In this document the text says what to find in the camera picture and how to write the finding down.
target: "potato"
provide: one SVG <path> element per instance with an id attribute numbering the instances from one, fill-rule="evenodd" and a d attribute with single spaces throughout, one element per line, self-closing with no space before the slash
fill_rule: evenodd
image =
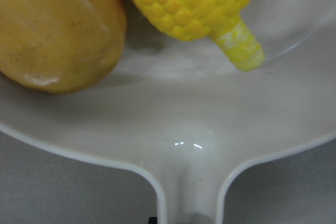
<path id="1" fill-rule="evenodd" d="M 84 89 L 118 63 L 126 25 L 120 0 L 0 0 L 0 72 L 50 93 Z"/>

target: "toy food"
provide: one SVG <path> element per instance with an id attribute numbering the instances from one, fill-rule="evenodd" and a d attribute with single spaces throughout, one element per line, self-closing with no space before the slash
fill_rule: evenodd
<path id="1" fill-rule="evenodd" d="M 239 12 L 250 0 L 133 0 L 160 31 L 179 40 L 209 36 L 242 71 L 257 68 L 265 55 Z"/>
<path id="2" fill-rule="evenodd" d="M 120 0 L 0 0 L 0 72 L 46 92 L 84 89 L 115 67 L 125 30 Z"/>

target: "gray surface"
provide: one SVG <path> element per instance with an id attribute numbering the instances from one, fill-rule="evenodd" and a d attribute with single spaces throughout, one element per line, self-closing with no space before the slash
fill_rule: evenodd
<path id="1" fill-rule="evenodd" d="M 252 167 L 226 224 L 336 223 L 336 141 Z M 50 154 L 0 133 L 0 224 L 146 224 L 155 192 L 137 174 Z"/>

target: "toy corn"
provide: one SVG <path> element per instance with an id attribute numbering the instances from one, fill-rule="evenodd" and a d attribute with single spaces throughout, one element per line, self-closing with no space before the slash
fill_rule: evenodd
<path id="1" fill-rule="evenodd" d="M 211 38 L 238 70 L 249 71 L 264 61 L 261 45 L 240 17 L 250 0 L 133 0 L 161 32 L 189 41 Z"/>

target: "yellow corn cob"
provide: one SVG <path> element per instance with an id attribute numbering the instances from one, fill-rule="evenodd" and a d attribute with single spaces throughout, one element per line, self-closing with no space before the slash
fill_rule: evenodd
<path id="1" fill-rule="evenodd" d="M 242 71 L 265 58 L 261 45 L 240 17 L 250 0 L 133 0 L 161 32 L 179 40 L 209 36 Z"/>

